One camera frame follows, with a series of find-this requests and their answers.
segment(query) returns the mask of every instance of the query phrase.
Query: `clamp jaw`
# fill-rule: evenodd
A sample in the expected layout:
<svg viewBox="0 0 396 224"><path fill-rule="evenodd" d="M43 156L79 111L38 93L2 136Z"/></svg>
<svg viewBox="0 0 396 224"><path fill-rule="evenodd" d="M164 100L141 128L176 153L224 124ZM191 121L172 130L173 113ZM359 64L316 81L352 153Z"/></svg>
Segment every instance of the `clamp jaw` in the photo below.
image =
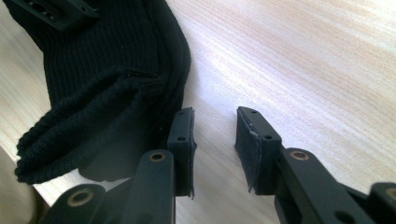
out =
<svg viewBox="0 0 396 224"><path fill-rule="evenodd" d="M41 224L175 223L175 197L193 197L193 122L192 108L179 110L167 149L144 154L133 178L108 192L95 184L70 189L55 202Z"/></svg>
<svg viewBox="0 0 396 224"><path fill-rule="evenodd" d="M395 183L376 183L366 196L338 183L314 154L285 149L258 111L240 106L237 116L235 148L248 189L275 195L282 224L395 223Z"/></svg>
<svg viewBox="0 0 396 224"><path fill-rule="evenodd" d="M78 31L92 24L100 17L98 9L83 0L11 1L63 32Z"/></svg>

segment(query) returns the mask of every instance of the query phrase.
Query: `wood grain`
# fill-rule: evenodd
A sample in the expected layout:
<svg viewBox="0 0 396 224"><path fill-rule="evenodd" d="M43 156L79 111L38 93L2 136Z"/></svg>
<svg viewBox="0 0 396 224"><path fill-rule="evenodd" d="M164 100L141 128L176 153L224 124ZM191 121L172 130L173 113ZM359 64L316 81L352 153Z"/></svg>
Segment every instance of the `wood grain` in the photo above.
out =
<svg viewBox="0 0 396 224"><path fill-rule="evenodd" d="M396 4L392 1L168 0L191 48L184 106L196 110L196 197L177 223L278 223L273 197L248 193L233 149L238 106L260 111L285 147L317 155L368 192L396 182ZM50 109L42 55L0 4L0 146ZM87 182L35 186L49 204Z"/></svg>

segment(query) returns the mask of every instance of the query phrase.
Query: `rib knit texture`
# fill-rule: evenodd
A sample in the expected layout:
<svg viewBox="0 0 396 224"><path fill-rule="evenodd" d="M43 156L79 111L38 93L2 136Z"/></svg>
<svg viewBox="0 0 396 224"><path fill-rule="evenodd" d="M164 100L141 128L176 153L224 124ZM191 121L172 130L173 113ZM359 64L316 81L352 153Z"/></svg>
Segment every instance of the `rib knit texture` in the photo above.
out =
<svg viewBox="0 0 396 224"><path fill-rule="evenodd" d="M133 175L181 108L187 42L163 0L98 0L100 20L62 33L10 0L44 53L51 110L17 145L15 174L42 183L78 168L94 180Z"/></svg>

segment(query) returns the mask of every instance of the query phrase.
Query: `screw hole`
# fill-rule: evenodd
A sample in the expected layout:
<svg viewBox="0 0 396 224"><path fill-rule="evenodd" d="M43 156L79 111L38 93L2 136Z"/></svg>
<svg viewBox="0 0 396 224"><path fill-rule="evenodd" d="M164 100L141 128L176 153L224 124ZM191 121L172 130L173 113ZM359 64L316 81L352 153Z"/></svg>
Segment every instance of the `screw hole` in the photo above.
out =
<svg viewBox="0 0 396 224"><path fill-rule="evenodd" d="M149 156L149 159L151 161L154 161L154 162L163 161L163 160L165 160L165 154L163 154L163 153L154 153L154 154L151 154Z"/></svg>
<svg viewBox="0 0 396 224"><path fill-rule="evenodd" d="M388 194L388 196L396 201L396 188L387 188L385 189L385 192Z"/></svg>
<svg viewBox="0 0 396 224"><path fill-rule="evenodd" d="M290 153L290 155L294 159L296 159L298 161L307 161L307 160L309 160L309 156L306 153L302 152L302 151L292 151Z"/></svg>
<svg viewBox="0 0 396 224"><path fill-rule="evenodd" d="M334 215L339 221L341 221L343 223L346 223L346 224L355 223L355 219L353 219L353 217L346 212L336 211L334 213Z"/></svg>
<svg viewBox="0 0 396 224"><path fill-rule="evenodd" d="M53 17L53 15L52 15L51 13L49 13L49 12L46 12L45 15L46 15L46 17L48 17L50 20L54 20L54 19L55 19L55 17Z"/></svg>
<svg viewBox="0 0 396 224"><path fill-rule="evenodd" d="M70 207L82 206L89 202L93 198L93 192L91 189L81 189L74 192L67 199L67 204Z"/></svg>

